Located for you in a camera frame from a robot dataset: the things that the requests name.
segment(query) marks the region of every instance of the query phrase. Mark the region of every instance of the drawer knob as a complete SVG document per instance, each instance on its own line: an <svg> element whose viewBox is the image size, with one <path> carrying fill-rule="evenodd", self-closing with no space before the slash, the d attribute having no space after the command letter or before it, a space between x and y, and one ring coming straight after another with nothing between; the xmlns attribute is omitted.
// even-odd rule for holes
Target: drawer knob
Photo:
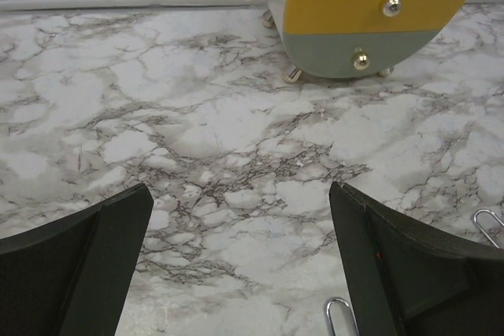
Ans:
<svg viewBox="0 0 504 336"><path fill-rule="evenodd" d="M396 17L402 11L402 0L386 0L383 11L386 17Z"/></svg>
<svg viewBox="0 0 504 336"><path fill-rule="evenodd" d="M358 71L366 70L371 63L369 61L368 54L364 53L363 51L359 51L358 53L356 53L352 58L352 61L354 63L355 69Z"/></svg>

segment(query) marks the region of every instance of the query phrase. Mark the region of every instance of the white marble surface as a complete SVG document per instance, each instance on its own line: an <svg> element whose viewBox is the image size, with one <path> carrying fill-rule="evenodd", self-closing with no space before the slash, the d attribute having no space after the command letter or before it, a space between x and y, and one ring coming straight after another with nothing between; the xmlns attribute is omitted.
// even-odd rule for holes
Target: white marble surface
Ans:
<svg viewBox="0 0 504 336"><path fill-rule="evenodd" d="M483 241L504 202L504 6L387 79L281 80L254 9L0 17L0 237L137 182L156 198L118 336L326 335L333 180Z"/></svg>

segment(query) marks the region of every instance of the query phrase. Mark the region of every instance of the baseboard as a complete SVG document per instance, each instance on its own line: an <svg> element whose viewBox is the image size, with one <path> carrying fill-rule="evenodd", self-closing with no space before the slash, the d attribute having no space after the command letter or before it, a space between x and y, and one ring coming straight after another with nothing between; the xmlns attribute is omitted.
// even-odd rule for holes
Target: baseboard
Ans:
<svg viewBox="0 0 504 336"><path fill-rule="evenodd" d="M501 3L504 0L468 0L467 3ZM265 0L0 0L0 11L41 9L99 9L145 7L263 6Z"/></svg>

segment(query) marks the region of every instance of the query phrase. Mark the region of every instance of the silver paper clip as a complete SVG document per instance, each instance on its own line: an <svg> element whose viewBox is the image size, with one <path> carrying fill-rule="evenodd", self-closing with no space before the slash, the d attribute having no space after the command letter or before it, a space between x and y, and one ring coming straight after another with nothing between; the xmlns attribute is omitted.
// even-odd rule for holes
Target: silver paper clip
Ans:
<svg viewBox="0 0 504 336"><path fill-rule="evenodd" d="M480 231L483 233L483 235L485 235L485 237L490 241L490 243L494 247L501 248L501 247L499 247L497 242L485 231L485 229L481 226L480 222L478 221L478 217L483 213L490 215L494 220L496 220L498 222L498 224L501 225L502 228L504 228L504 222L502 222L502 220L497 216L497 214L495 214L494 212L492 212L491 210L488 210L488 209L478 210L472 216L472 222L476 225L476 227L478 227L480 229Z"/></svg>
<svg viewBox="0 0 504 336"><path fill-rule="evenodd" d="M350 328L354 332L354 336L359 336L359 331L357 328L357 322L355 321L354 311L352 310L352 307L350 306L350 304L347 301L345 301L343 298L340 298L340 297L331 298L325 303L325 320L328 324L330 336L337 336L336 330L334 328L334 324L332 322L332 317L331 317L331 307L335 303L337 303L339 305L339 307L341 307L343 314L346 317L346 322L351 324Z"/></svg>

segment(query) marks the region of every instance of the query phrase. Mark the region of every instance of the marble floor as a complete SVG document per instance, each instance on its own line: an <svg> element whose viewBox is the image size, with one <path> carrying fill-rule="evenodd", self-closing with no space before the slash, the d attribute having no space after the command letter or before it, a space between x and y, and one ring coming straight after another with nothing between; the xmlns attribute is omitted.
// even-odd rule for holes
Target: marble floor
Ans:
<svg viewBox="0 0 504 336"><path fill-rule="evenodd" d="M155 207L118 336L326 335L348 182L483 242L504 203L504 6L386 79L281 79L259 9L0 16L0 238L138 182Z"/></svg>

